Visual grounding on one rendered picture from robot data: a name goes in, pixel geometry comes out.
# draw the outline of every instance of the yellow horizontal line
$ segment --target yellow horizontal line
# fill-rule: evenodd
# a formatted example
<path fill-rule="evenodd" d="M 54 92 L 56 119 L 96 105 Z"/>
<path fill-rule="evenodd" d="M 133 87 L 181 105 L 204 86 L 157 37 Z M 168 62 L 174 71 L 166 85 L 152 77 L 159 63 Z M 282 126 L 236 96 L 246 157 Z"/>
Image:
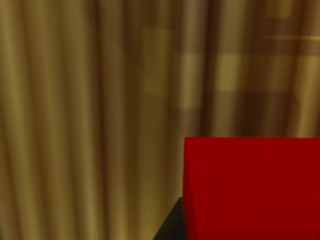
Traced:
<path fill-rule="evenodd" d="M 274 40 L 298 40 L 298 41 L 320 41 L 320 36 L 286 36 L 286 35 L 276 35 L 276 36 L 266 36 L 267 39 Z"/>

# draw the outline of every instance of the red rectangle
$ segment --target red rectangle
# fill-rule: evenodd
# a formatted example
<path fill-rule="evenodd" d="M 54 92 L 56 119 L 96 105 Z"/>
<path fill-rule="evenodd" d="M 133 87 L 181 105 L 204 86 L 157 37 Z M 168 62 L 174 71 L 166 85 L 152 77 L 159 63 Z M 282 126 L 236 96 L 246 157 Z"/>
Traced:
<path fill-rule="evenodd" d="M 184 143 L 189 240 L 319 240 L 320 139 Z"/>

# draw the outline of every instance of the draped fabric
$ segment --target draped fabric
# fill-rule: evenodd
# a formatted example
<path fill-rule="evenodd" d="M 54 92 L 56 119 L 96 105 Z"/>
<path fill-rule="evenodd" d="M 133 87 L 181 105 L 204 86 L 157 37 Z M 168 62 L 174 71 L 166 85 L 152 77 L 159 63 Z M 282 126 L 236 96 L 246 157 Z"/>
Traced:
<path fill-rule="evenodd" d="M 0 0 L 0 238 L 149 240 L 184 136 L 319 137 L 319 24 L 320 0 Z"/>

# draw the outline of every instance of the black object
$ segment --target black object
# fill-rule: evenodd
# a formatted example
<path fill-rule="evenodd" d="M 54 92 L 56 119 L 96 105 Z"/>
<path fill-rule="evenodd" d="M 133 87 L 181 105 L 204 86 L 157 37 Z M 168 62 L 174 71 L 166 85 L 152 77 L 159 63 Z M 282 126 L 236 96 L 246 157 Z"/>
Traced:
<path fill-rule="evenodd" d="M 175 203 L 153 240 L 187 240 L 184 206 L 181 197 Z"/>

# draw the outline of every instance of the curtain fold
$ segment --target curtain fold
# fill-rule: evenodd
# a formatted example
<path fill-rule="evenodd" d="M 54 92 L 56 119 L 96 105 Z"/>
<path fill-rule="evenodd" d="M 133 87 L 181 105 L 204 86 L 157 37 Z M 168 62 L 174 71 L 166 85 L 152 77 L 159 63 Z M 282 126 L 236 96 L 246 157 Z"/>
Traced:
<path fill-rule="evenodd" d="M 0 238 L 149 240 L 185 136 L 320 136 L 319 0 L 1 0 Z"/>

